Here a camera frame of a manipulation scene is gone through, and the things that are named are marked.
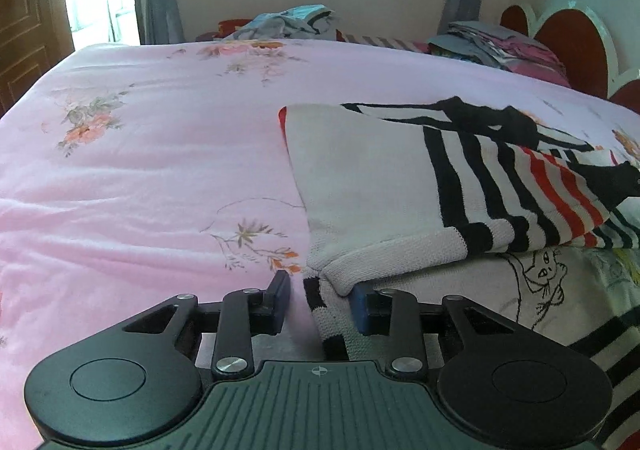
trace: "red stripe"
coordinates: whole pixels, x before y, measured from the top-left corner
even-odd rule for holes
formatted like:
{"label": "red stripe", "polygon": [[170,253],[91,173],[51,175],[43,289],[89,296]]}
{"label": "red stripe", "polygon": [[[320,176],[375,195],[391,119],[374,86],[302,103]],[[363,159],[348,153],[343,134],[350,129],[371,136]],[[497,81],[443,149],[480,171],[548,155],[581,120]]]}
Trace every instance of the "red stripe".
{"label": "red stripe", "polygon": [[598,245],[598,239],[591,232],[587,232],[584,234],[584,247],[585,248],[595,248]]}
{"label": "red stripe", "polygon": [[545,160],[539,159],[533,153],[530,148],[524,146],[520,147],[531,158],[531,173],[536,179],[538,186],[543,191],[544,195],[553,203],[556,210],[564,217],[564,220],[571,228],[571,237],[580,237],[584,234],[584,224],[582,224],[581,218],[571,210],[571,207],[565,203],[562,198],[556,192],[556,189],[549,181],[549,176],[546,174]]}
{"label": "red stripe", "polygon": [[640,449],[640,430],[625,439],[625,442],[618,447],[618,450],[638,450]]}
{"label": "red stripe", "polygon": [[278,121],[280,122],[280,130],[282,131],[282,137],[284,138],[284,144],[287,144],[287,131],[285,125],[287,123],[287,107],[282,107],[278,112]]}
{"label": "red stripe", "polygon": [[589,201],[586,195],[580,192],[575,174],[567,167],[559,164],[558,160],[551,154],[543,154],[543,156],[560,169],[560,179],[562,179],[565,188],[569,191],[569,194],[571,194],[571,196],[575,198],[585,210],[587,210],[593,220],[594,226],[600,226],[604,223],[604,219],[598,209],[591,203],[591,201]]}

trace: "white logo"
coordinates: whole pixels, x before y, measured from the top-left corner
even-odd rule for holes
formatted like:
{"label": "white logo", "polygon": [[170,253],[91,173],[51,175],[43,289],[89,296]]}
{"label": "white logo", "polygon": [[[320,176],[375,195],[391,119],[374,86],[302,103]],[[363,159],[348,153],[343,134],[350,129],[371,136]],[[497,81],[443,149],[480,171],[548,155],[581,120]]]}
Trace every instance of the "white logo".
{"label": "white logo", "polygon": [[326,373],[329,372],[329,370],[326,369],[325,367],[317,366],[311,369],[311,372],[314,373],[316,376],[324,376]]}

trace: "headboard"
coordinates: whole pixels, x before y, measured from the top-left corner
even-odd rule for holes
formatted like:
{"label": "headboard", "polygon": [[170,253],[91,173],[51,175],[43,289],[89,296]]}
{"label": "headboard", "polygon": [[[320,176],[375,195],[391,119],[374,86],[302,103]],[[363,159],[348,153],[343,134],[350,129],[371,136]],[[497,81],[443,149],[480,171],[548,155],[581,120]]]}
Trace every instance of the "headboard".
{"label": "headboard", "polygon": [[620,74],[611,35],[598,15],[571,1],[537,18],[529,4],[504,10],[500,24],[546,45],[566,67],[571,87],[640,114],[640,69]]}

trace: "mattress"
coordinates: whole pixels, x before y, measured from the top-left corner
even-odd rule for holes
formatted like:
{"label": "mattress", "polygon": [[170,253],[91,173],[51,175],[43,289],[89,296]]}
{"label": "mattress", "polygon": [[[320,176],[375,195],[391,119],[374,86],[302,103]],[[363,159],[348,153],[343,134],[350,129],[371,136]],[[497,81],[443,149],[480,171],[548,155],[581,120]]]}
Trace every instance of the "mattress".
{"label": "mattress", "polygon": [[257,357],[319,358],[302,289],[308,227],[278,111],[453,95],[515,106],[620,159],[640,154],[628,109],[406,50],[97,45],[45,74],[0,120],[0,448],[41,441],[22,400],[38,361],[179,293],[219,301],[286,269],[285,333],[257,340]]}

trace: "stack of folded blankets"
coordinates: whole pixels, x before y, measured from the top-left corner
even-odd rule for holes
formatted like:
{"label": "stack of folded blankets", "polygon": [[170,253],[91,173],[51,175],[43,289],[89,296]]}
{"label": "stack of folded blankets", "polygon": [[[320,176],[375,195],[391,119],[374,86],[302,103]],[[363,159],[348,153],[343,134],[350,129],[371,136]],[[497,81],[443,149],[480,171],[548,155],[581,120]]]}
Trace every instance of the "stack of folded blankets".
{"label": "stack of folded blankets", "polygon": [[430,51],[570,87],[558,57],[545,45],[503,26],[452,22],[444,35],[429,40]]}

